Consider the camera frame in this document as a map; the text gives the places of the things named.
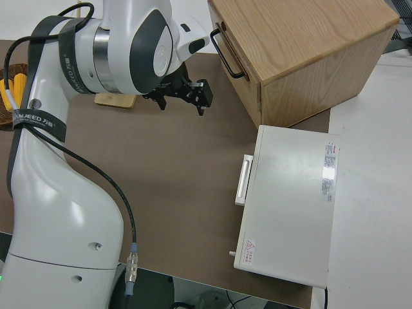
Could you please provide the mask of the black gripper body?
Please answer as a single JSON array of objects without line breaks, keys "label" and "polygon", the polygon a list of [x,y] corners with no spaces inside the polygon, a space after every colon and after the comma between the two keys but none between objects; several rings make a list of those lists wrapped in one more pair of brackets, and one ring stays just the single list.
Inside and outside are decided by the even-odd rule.
[{"label": "black gripper body", "polygon": [[165,76],[150,93],[143,95],[145,99],[151,99],[154,102],[161,96],[180,98],[194,106],[201,105],[207,108],[211,106],[213,99],[207,80],[200,79],[192,82],[185,64],[182,64],[175,72]]}]

